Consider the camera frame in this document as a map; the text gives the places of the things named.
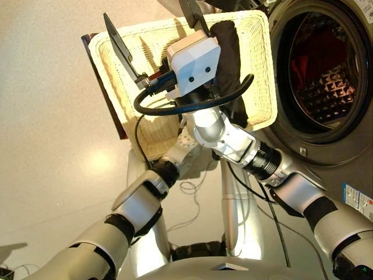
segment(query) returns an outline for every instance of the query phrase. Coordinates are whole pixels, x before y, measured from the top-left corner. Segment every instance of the tiled floor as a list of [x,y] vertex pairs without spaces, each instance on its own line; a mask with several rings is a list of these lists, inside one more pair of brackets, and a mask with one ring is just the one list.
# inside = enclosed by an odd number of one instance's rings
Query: tiled floor
[[[104,217],[126,182],[131,144],[119,140],[81,35],[105,29],[103,12],[118,27],[172,14],[155,0],[0,0],[0,6],[0,264],[42,266]],[[217,168],[198,195],[200,217],[171,232],[172,242],[221,238],[219,185]],[[196,211],[177,187],[163,207],[167,226]],[[286,221],[307,228],[304,221]],[[283,264],[272,221],[263,218],[263,228],[266,260]],[[320,275],[303,241],[285,234],[294,267]],[[1,247],[18,243],[27,246]],[[128,268],[126,262],[120,279],[132,279]],[[15,280],[24,276],[18,269]]]

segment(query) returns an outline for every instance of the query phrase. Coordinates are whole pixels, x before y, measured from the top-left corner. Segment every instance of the warning label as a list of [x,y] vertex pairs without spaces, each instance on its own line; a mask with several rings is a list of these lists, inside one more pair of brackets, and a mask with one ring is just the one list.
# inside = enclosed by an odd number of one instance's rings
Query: warning label
[[347,205],[352,206],[360,213],[362,213],[365,217],[373,222],[373,201],[372,198],[366,196],[365,194],[359,192],[355,188],[347,185],[346,183],[343,184],[343,191],[342,191],[342,200]]
[[373,0],[355,0],[368,23],[373,23]]

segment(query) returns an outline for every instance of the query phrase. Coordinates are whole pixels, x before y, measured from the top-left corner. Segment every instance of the black cable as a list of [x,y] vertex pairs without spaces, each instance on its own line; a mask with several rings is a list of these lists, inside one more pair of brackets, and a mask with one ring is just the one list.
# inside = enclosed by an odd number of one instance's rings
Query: black cable
[[[268,197],[268,195],[267,195],[267,192],[266,192],[266,190],[264,189],[264,187],[263,187],[263,185],[261,184],[261,182],[258,181],[258,184],[259,184],[260,188],[262,189],[264,196],[265,196],[267,199],[269,199],[269,197]],[[271,204],[271,203],[268,203],[268,205],[269,205],[269,209],[270,209],[270,211],[272,212],[273,220],[275,221],[275,224],[276,224],[276,227],[277,227],[277,231],[278,231],[279,236],[280,236],[280,241],[281,241],[281,245],[282,245],[282,250],[284,251],[284,256],[285,256],[286,266],[287,266],[287,267],[291,267],[291,265],[290,265],[290,260],[289,260],[289,256],[288,256],[288,253],[287,253],[287,248],[286,248],[285,240],[284,240],[284,236],[283,236],[283,234],[282,234],[282,230],[281,230],[281,227],[280,227],[279,220],[278,220],[278,218],[277,218],[277,215],[276,215],[275,210],[273,209],[272,204]]]
[[181,105],[177,107],[172,108],[146,108],[141,106],[141,102],[149,96],[151,93],[148,90],[143,90],[139,95],[137,95],[135,101],[133,102],[133,106],[135,109],[144,114],[144,115],[151,115],[151,116],[170,116],[170,115],[179,115],[182,113],[188,113],[193,111],[198,111],[202,109],[208,109],[212,107],[217,107],[224,105],[226,103],[229,103],[236,98],[243,95],[246,90],[250,87],[252,81],[254,79],[253,74],[249,74],[246,76],[246,78],[242,81],[241,87],[237,89],[235,92],[232,92],[231,94],[228,94],[224,97],[219,97],[216,99],[211,99],[207,101],[202,101],[194,104],[187,104],[187,105]]
[[[273,220],[273,217],[271,217],[266,211],[264,211],[259,205],[258,205],[258,209],[264,214],[266,215],[268,218],[272,219]],[[319,265],[320,265],[320,268],[321,268],[321,271],[322,271],[322,276],[324,278],[324,280],[329,280],[328,278],[328,274],[326,273],[326,270],[325,270],[325,267],[324,267],[324,263],[322,262],[322,258],[321,258],[321,255],[319,253],[319,251],[317,250],[317,248],[315,247],[315,245],[312,243],[312,241],[310,241],[309,238],[307,238],[306,236],[304,236],[302,233],[296,231],[295,229],[292,229],[291,227],[285,225],[284,223],[281,223],[279,221],[279,224],[282,225],[284,228],[290,230],[291,232],[299,235],[300,237],[302,237],[315,251],[316,255],[317,255],[317,260],[319,262]]]
[[[165,104],[162,104],[162,105],[159,105],[157,106],[156,108],[160,108],[160,107],[164,107],[166,105],[170,105],[172,102],[168,102],[168,103],[165,103]],[[136,122],[136,125],[135,125],[135,141],[136,141],[136,145],[138,146],[139,150],[140,150],[140,153],[141,155],[144,157],[144,160],[145,160],[145,163],[146,163],[146,167],[148,169],[150,169],[152,166],[150,165],[150,162],[149,160],[147,159],[145,153],[144,153],[144,150],[142,149],[141,145],[140,145],[140,142],[139,142],[139,136],[138,136],[138,129],[139,129],[139,124],[140,124],[140,121],[142,120],[142,118],[144,117],[145,115],[141,115],[139,117],[139,119],[137,120]]]
[[262,199],[262,200],[264,200],[264,201],[267,201],[269,204],[272,204],[272,203],[276,203],[276,202],[274,202],[274,201],[272,201],[272,200],[270,200],[269,198],[268,198],[268,196],[267,197],[264,197],[264,196],[262,196],[262,195],[260,195],[260,194],[258,194],[256,191],[254,191],[252,188],[250,188],[250,187],[248,187],[244,182],[242,182],[241,180],[240,180],[240,178],[238,178],[238,176],[234,173],[234,171],[233,171],[233,169],[232,169],[232,167],[231,167],[231,164],[229,163],[229,162],[227,162],[227,164],[228,164],[228,168],[229,168],[229,170],[231,171],[231,173],[232,173],[232,175],[233,175],[233,177],[244,187],[244,188],[246,188],[248,191],[250,191],[251,193],[253,193],[255,196],[257,196],[257,197],[259,197],[260,199]]
[[131,242],[131,244],[129,245],[130,247],[135,245],[139,240],[140,240],[141,236],[139,238],[137,238],[135,241]]

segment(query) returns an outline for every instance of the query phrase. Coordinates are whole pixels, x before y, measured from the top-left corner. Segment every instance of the washing machine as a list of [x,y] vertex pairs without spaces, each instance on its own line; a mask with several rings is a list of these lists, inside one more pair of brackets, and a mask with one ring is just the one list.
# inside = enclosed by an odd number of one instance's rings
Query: washing machine
[[269,25],[278,115],[258,137],[302,160],[335,198],[371,205],[373,0],[276,1]]

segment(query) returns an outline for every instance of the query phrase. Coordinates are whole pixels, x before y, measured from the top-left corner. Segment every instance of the white wicker basket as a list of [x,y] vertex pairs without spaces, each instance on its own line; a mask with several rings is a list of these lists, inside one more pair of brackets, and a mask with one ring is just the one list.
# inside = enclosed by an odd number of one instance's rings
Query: white wicker basket
[[[232,20],[240,39],[241,80],[250,73],[255,75],[250,88],[242,96],[248,115],[248,131],[258,130],[275,121],[277,116],[275,81],[269,41],[268,21],[260,11],[241,11],[205,15],[211,27],[222,20]],[[149,22],[118,29],[133,56],[138,73],[151,75],[158,71],[167,47],[194,32],[183,17]],[[96,35],[89,44],[109,98],[118,114],[136,154],[141,157],[135,142],[135,124],[141,116],[133,101],[140,93],[112,49],[107,32]],[[143,102],[152,107],[166,101],[160,93]],[[149,159],[157,159],[167,152],[177,138],[178,117],[145,116],[139,125],[139,141]]]

